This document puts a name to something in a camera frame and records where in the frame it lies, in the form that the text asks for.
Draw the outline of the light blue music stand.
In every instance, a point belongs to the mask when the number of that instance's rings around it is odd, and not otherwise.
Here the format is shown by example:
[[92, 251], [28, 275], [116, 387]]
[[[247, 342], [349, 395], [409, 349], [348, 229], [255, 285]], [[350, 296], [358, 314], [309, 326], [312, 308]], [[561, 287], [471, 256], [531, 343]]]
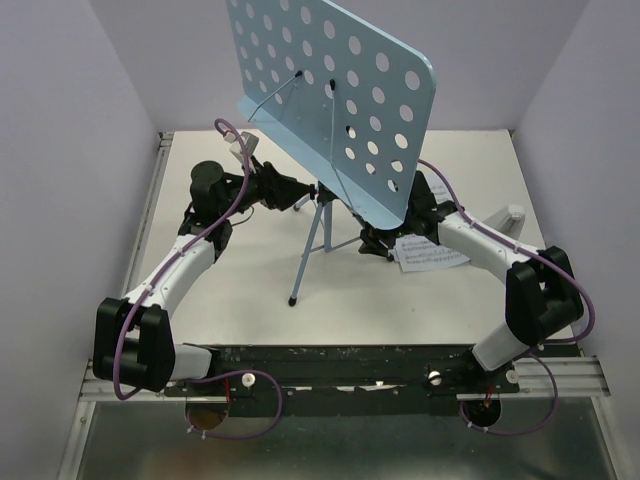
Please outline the light blue music stand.
[[403, 223], [436, 93], [429, 59], [330, 1], [231, 1], [238, 108], [360, 221]]

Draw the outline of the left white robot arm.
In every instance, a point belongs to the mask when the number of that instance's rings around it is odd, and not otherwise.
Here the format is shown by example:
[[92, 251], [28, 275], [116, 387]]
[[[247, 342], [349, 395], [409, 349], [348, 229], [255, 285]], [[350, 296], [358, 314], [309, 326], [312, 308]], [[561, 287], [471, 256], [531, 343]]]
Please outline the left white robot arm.
[[212, 267], [232, 235], [230, 216], [255, 204], [285, 211], [315, 188], [250, 159], [242, 175], [214, 161], [191, 171], [191, 202], [176, 240], [160, 265], [123, 298], [107, 298], [96, 315], [93, 373], [110, 380], [118, 399], [141, 390], [162, 391], [187, 380], [201, 395], [214, 393], [222, 380], [212, 351], [175, 343], [170, 319], [198, 278]]

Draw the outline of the sheet music page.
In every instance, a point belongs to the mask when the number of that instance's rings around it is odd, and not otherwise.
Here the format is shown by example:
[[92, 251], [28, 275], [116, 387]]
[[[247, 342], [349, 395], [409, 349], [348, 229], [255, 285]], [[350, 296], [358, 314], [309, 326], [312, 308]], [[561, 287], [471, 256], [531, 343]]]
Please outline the sheet music page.
[[438, 271], [469, 262], [465, 255], [418, 235], [397, 239], [393, 256], [404, 273]]
[[442, 183], [433, 183], [431, 185], [431, 191], [434, 194], [437, 202], [447, 201], [451, 199], [449, 190]]

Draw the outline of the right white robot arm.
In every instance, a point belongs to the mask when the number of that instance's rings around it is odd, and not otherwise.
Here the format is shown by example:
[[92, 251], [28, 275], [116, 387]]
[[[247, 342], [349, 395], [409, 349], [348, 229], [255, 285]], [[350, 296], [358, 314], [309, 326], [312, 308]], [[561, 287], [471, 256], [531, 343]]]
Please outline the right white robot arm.
[[455, 198], [439, 202], [417, 172], [403, 223], [390, 230], [361, 219], [361, 254], [387, 256], [400, 238], [415, 234], [450, 248], [491, 273], [505, 287], [504, 323], [470, 349], [460, 379], [480, 392], [496, 380], [496, 370], [584, 314], [568, 255], [558, 247], [520, 244], [466, 213]]

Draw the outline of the grey metronome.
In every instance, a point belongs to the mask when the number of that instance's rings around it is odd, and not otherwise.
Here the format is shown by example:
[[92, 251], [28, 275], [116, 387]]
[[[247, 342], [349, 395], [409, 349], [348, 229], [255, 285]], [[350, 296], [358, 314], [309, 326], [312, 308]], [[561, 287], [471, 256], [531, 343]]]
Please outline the grey metronome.
[[518, 240], [526, 221], [523, 206], [508, 204], [488, 217], [484, 223], [507, 237]]

